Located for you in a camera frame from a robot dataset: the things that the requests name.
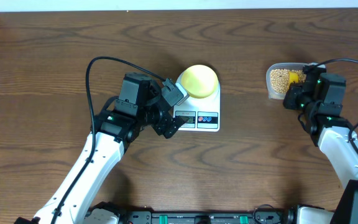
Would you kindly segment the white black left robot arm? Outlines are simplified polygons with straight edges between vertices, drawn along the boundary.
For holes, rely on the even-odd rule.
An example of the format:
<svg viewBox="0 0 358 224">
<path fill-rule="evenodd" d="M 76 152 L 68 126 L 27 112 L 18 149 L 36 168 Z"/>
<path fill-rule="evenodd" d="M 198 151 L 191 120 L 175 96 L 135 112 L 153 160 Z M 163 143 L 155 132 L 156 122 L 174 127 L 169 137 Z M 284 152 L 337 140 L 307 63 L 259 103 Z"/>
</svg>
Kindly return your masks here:
<svg viewBox="0 0 358 224">
<path fill-rule="evenodd" d="M 74 166 L 52 198 L 28 220 L 16 223 L 84 223 L 86 213 L 112 168 L 124 155 L 124 145 L 117 138 L 89 134 Z"/>
</svg>

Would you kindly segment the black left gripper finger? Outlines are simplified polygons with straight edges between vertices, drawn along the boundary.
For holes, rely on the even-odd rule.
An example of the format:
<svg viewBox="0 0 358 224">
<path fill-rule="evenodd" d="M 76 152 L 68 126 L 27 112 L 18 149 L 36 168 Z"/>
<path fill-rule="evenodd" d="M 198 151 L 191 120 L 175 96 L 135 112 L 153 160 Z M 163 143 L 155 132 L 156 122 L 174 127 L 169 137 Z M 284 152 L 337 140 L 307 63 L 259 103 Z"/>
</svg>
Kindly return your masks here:
<svg viewBox="0 0 358 224">
<path fill-rule="evenodd" d="M 169 90 L 167 87 L 156 89 L 159 99 L 155 104 L 155 109 L 159 112 L 170 111 L 179 100 L 179 91 L 175 87 Z"/>
<path fill-rule="evenodd" d="M 189 117 L 187 116 L 178 116 L 173 118 L 164 128 L 162 131 L 163 136 L 166 139 L 170 139 L 180 127 L 182 127 L 187 121 Z"/>
</svg>

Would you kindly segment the yellow measuring scoop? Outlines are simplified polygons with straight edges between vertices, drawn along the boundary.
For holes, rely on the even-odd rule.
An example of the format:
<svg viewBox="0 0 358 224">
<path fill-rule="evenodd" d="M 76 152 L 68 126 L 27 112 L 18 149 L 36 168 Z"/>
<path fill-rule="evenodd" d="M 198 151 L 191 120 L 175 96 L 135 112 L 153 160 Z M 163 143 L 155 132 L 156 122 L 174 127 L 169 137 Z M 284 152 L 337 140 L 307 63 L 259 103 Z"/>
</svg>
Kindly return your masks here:
<svg viewBox="0 0 358 224">
<path fill-rule="evenodd" d="M 288 84 L 298 83 L 299 75 L 296 72 L 289 71 L 288 72 Z"/>
</svg>

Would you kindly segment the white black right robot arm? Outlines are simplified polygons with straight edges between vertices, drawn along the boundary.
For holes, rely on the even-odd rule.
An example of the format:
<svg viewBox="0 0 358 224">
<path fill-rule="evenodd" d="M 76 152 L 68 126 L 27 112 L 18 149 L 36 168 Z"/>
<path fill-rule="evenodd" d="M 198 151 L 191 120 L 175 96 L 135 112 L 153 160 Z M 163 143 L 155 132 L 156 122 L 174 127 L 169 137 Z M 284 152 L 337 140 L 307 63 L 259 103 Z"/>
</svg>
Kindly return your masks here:
<svg viewBox="0 0 358 224">
<path fill-rule="evenodd" d="M 334 212 L 299 205 L 271 218 L 241 216 L 240 223 L 358 223 L 358 138 L 356 126 L 340 116 L 346 79 L 328 73 L 324 63 L 304 64 L 303 83 L 291 83 L 283 105 L 298 110 L 298 121 L 313 144 L 329 159 L 344 193 Z"/>
</svg>

